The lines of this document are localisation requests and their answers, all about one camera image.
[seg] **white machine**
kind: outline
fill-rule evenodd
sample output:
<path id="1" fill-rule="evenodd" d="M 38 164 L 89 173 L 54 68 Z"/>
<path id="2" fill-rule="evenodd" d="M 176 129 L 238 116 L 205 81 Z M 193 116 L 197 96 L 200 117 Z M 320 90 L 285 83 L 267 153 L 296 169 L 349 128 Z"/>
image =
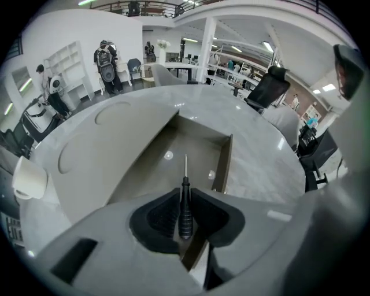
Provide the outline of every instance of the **white machine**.
<path id="1" fill-rule="evenodd" d="M 34 99 L 23 111 L 20 121 L 30 136 L 37 142 L 41 142 L 58 126 L 59 117 L 47 110 L 45 105 L 39 102 L 39 96 Z"/>

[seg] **marble table surface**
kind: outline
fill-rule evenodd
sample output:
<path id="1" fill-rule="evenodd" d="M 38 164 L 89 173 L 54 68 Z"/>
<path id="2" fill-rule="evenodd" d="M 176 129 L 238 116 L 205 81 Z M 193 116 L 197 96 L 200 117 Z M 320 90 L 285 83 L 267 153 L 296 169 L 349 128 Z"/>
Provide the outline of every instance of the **marble table surface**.
<path id="1" fill-rule="evenodd" d="M 303 195 L 304 170 L 284 136 L 246 103 L 216 86 L 147 88 L 97 103 L 48 135 L 32 153 L 31 161 L 48 170 L 48 156 L 89 114 L 101 106 L 133 99 L 177 107 L 183 117 L 234 135 L 227 194 L 293 205 Z M 25 247 L 35 254 L 71 226 L 52 189 L 42 199 L 20 201 L 20 219 Z"/>

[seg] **white chair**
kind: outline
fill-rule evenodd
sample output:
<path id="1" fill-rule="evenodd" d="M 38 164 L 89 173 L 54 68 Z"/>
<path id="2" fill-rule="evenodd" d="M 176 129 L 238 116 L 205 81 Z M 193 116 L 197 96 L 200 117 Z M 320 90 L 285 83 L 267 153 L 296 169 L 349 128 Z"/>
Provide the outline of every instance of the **white chair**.
<path id="1" fill-rule="evenodd" d="M 276 127 L 295 151 L 298 146 L 299 115 L 289 106 L 265 109 L 262 117 Z"/>
<path id="2" fill-rule="evenodd" d="M 151 72 L 153 73 L 154 83 L 156 86 L 175 86 L 179 84 L 186 84 L 186 82 L 172 75 L 166 67 L 160 64 L 154 64 L 151 66 Z"/>

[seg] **white cup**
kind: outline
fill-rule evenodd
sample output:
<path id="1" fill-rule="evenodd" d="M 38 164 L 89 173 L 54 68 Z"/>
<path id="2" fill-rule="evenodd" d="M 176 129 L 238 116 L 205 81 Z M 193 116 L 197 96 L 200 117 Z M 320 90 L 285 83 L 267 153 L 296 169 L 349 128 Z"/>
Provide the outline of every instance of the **white cup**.
<path id="1" fill-rule="evenodd" d="M 47 173 L 21 156 L 13 175 L 14 195 L 21 199 L 42 198 L 47 185 Z"/>

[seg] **screwdriver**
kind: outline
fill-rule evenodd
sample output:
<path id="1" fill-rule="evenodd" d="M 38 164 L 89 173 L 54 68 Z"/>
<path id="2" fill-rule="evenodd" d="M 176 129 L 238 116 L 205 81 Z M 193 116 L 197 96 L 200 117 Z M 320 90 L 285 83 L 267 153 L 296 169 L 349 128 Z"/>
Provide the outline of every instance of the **screwdriver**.
<path id="1" fill-rule="evenodd" d="M 180 202 L 179 235 L 182 239 L 190 239 L 193 235 L 193 216 L 190 210 L 190 183 L 187 177 L 187 155 L 185 154 L 185 177 Z"/>

